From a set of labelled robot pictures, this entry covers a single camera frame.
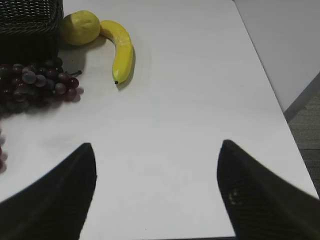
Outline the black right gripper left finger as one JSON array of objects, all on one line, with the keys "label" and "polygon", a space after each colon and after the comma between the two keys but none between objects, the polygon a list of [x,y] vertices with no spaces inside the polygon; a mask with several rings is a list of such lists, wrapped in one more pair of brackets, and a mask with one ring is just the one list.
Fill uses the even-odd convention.
[{"label": "black right gripper left finger", "polygon": [[84,143],[46,175],[0,203],[0,238],[78,240],[96,182],[94,151]]}]

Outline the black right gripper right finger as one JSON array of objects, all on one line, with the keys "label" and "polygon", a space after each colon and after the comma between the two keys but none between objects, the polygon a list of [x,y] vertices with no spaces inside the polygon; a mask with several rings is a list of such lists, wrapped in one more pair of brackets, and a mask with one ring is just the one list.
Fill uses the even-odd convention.
[{"label": "black right gripper right finger", "polygon": [[218,188],[237,240],[318,240],[320,201],[224,140]]}]

